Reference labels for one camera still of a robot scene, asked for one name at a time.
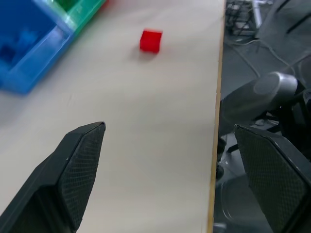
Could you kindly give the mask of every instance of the plastic bin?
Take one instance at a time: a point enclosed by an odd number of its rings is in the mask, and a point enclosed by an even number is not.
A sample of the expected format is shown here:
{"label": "plastic bin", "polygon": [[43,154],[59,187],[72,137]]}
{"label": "plastic bin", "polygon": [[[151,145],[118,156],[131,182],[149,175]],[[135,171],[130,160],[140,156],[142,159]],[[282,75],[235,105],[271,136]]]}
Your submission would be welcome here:
{"label": "plastic bin", "polygon": [[36,0],[53,9],[78,34],[106,0]]}
{"label": "plastic bin", "polygon": [[0,88],[28,93],[73,39],[31,0],[0,0]]}

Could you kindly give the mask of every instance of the cable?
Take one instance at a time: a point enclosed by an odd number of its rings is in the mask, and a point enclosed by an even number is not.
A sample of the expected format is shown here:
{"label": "cable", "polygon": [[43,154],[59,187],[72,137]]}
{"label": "cable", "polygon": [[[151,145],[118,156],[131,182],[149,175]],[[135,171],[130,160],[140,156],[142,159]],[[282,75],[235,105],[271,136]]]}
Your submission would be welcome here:
{"label": "cable", "polygon": [[[247,43],[245,43],[245,44],[241,44],[241,43],[237,43],[237,42],[234,42],[234,41],[230,41],[230,40],[228,40],[228,39],[226,39],[225,41],[224,41],[224,43],[226,43],[227,45],[229,45],[231,48],[234,48],[233,46],[231,46],[231,45],[237,45],[237,46],[246,46],[246,45],[250,45],[250,44],[252,44],[252,43],[254,43],[254,42],[260,42],[260,43],[262,43],[266,48],[268,48],[268,50],[270,51],[270,53],[276,58],[276,59],[278,59],[279,61],[281,61],[282,63],[284,63],[287,67],[291,67],[291,70],[293,71],[293,74],[294,75],[296,75],[296,73],[295,73],[295,69],[291,66],[291,65],[289,65],[286,61],[284,61],[282,58],[280,58],[277,54],[276,54],[276,52],[272,49],[272,47],[267,43],[267,42],[265,42],[265,41],[263,41],[263,40],[259,40],[259,39],[255,39],[255,40],[251,40],[251,41],[249,41],[249,42],[247,42]],[[244,55],[242,55],[241,53],[240,53],[240,51],[238,51],[237,49],[235,49],[235,51],[242,57],[243,56],[243,60],[247,60],[247,58],[246,57],[244,57]],[[251,67],[251,69],[254,71],[254,66],[247,60],[246,61],[246,63]]]}

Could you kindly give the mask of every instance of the blue plastic bin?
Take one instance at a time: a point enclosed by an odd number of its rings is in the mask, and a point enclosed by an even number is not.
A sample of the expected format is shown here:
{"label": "blue plastic bin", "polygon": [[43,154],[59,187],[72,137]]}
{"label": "blue plastic bin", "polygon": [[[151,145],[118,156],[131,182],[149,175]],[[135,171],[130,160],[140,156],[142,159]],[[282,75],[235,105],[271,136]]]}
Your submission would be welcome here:
{"label": "blue plastic bin", "polygon": [[57,16],[32,0],[0,0],[0,88],[26,94],[73,40]]}

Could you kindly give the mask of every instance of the red block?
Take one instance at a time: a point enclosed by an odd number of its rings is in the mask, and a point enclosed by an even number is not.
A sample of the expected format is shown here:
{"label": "red block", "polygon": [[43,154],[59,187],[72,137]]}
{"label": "red block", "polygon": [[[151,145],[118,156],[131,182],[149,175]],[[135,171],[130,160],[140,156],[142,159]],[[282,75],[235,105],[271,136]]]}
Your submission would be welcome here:
{"label": "red block", "polygon": [[144,30],[140,39],[140,50],[143,52],[159,53],[163,32]]}

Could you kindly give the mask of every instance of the white tabletop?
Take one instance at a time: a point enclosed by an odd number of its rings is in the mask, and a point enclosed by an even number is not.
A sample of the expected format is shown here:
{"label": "white tabletop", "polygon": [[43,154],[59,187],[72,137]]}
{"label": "white tabletop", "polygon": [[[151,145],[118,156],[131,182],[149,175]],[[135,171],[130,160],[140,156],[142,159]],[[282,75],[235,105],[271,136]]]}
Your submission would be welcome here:
{"label": "white tabletop", "polygon": [[[67,132],[105,121],[78,232],[205,232],[224,1],[109,4],[30,95],[0,93],[0,212]],[[144,28],[163,30],[156,56]]]}

